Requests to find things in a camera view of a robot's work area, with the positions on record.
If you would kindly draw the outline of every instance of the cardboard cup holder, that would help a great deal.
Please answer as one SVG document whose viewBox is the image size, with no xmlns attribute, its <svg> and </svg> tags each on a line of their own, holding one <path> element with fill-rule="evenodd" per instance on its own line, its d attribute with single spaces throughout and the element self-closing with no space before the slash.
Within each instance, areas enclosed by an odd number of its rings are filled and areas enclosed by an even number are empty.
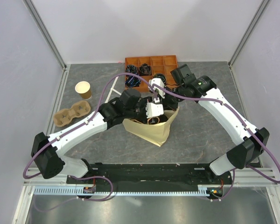
<svg viewBox="0 0 280 224">
<path fill-rule="evenodd" d="M 70 109 L 62 109 L 54 114 L 53 120 L 57 127 L 68 125 L 74 118 L 80 118 L 91 110 L 89 103 L 81 100 L 71 106 Z"/>
</svg>

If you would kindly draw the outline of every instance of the orange compartment tray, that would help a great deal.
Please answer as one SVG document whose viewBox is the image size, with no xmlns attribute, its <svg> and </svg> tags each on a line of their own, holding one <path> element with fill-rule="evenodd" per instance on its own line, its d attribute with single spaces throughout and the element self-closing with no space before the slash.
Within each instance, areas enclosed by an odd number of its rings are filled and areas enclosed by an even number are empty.
<svg viewBox="0 0 280 224">
<path fill-rule="evenodd" d="M 166 82 L 168 87 L 173 87 L 176 85 L 172 75 L 171 71 L 176 69 L 178 67 L 177 59 L 175 55 L 165 55 L 165 56 L 147 56 L 147 57 L 126 57 L 126 66 L 132 64 L 139 69 L 139 67 L 142 64 L 148 64 L 151 66 L 152 74 L 150 76 L 141 76 L 146 81 L 149 81 L 150 79 L 153 79 L 154 75 L 157 73 L 161 73 L 165 75 Z M 141 82 L 139 87 L 133 87 L 133 89 L 138 90 L 139 92 L 149 92 L 148 87 L 144 82 Z"/>
</svg>

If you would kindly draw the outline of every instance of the white wall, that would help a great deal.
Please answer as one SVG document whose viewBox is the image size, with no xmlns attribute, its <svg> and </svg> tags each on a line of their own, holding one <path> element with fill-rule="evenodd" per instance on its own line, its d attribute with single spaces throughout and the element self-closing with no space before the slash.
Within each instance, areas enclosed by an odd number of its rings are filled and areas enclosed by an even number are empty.
<svg viewBox="0 0 280 224">
<path fill-rule="evenodd" d="M 66 63 L 228 61 L 261 0 L 33 0 Z"/>
<path fill-rule="evenodd" d="M 269 130 L 268 147 L 280 162 L 280 0 L 269 4 L 234 70 L 251 122 Z"/>
<path fill-rule="evenodd" d="M 0 224 L 10 224 L 34 136 L 44 131 L 62 69 L 21 0 L 0 0 Z"/>
</svg>

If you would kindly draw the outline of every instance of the brown paper bag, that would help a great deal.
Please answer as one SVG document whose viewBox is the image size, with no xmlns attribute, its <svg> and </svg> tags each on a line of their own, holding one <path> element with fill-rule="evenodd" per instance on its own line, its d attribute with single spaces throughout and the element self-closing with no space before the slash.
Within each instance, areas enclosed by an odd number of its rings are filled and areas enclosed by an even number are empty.
<svg viewBox="0 0 280 224">
<path fill-rule="evenodd" d="M 177 116 L 179 107 L 176 111 L 164 111 L 164 114 L 168 118 L 166 122 L 156 125 L 144 125 L 129 119 L 124 119 L 123 126 L 126 131 L 139 136 L 140 138 L 150 141 L 157 146 L 161 146 L 167 140 L 170 132 L 170 125 Z"/>
</svg>

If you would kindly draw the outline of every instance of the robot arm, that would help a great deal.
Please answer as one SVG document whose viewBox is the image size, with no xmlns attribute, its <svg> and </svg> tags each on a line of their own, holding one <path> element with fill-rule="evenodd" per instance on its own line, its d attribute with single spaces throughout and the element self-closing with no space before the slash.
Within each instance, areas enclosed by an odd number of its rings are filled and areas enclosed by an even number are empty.
<svg viewBox="0 0 280 224">
<path fill-rule="evenodd" d="M 224 104 L 231 106 L 209 77 L 202 76 L 196 78 L 187 65 L 183 65 L 171 73 L 179 85 L 172 90 L 173 93 L 197 99 L 220 99 Z M 159 78 L 152 79 L 150 83 L 171 91 L 164 86 Z M 157 86 L 155 86 L 155 90 L 159 92 L 159 99 L 157 100 L 152 99 L 152 97 L 142 98 L 141 94 L 133 89 L 125 90 L 120 98 L 114 98 L 108 103 L 102 104 L 93 120 L 89 121 L 90 115 L 67 129 L 50 136 L 45 136 L 44 133 L 36 135 L 31 156 L 34 156 L 49 141 L 57 139 L 35 159 L 35 163 L 43 178 L 49 179 L 57 174 L 83 177 L 89 171 L 88 162 L 84 159 L 73 159 L 64 156 L 76 144 L 94 134 L 121 124 L 124 119 L 136 119 L 146 123 L 148 118 L 158 117 L 164 113 L 164 110 L 175 110 L 178 102 L 181 102 L 182 99 L 165 94 Z M 260 144 L 249 134 L 245 129 L 246 127 L 240 123 L 238 118 L 228 108 L 213 101 L 198 100 L 197 103 L 218 120 L 236 145 L 206 167 L 209 179 L 222 175 L 233 168 L 244 168 L 263 153 L 264 150 Z M 269 132 L 265 128 L 257 129 L 239 113 L 238 115 L 246 122 L 255 135 L 266 144 Z M 60 135 L 67 131 L 71 132 L 60 138 Z"/>
<path fill-rule="evenodd" d="M 252 162 L 264 152 L 264 149 L 251 136 L 246 127 L 242 125 L 237 116 L 224 106 L 224 104 L 227 104 L 234 109 L 234 107 L 225 99 L 216 84 L 209 77 L 202 76 L 196 79 L 195 75 L 190 71 L 187 65 L 183 65 L 173 70 L 171 74 L 176 83 L 179 85 L 179 87 L 173 89 L 174 93 L 191 98 L 212 98 L 223 101 L 223 104 L 206 100 L 196 101 L 214 116 L 214 118 L 230 135 L 233 143 L 236 145 L 226 154 L 215 159 L 209 164 L 209 167 L 207 168 L 210 171 L 210 179 L 222 175 L 234 168 L 243 169 L 247 164 Z M 177 106 L 176 101 L 182 100 L 176 99 L 174 101 L 172 96 L 170 96 L 169 100 L 167 99 L 165 101 L 170 102 L 171 106 Z M 235 109 L 234 111 L 242 120 L 245 121 L 250 130 L 264 143 L 264 145 L 266 145 L 269 132 L 265 128 L 259 130 Z"/>
<path fill-rule="evenodd" d="M 44 179 L 52 178 L 57 174 L 83 177 L 89 171 L 89 163 L 84 159 L 65 156 L 70 149 L 99 132 L 121 124 L 124 119 L 136 119 L 144 123 L 151 117 L 162 115 L 164 110 L 162 104 L 156 105 L 150 97 L 142 98 L 138 91 L 129 89 L 125 90 L 119 98 L 102 104 L 95 117 L 89 121 L 94 113 L 60 132 L 49 136 L 45 136 L 44 133 L 36 135 L 32 157 L 44 145 L 57 139 L 35 159 Z"/>
</svg>

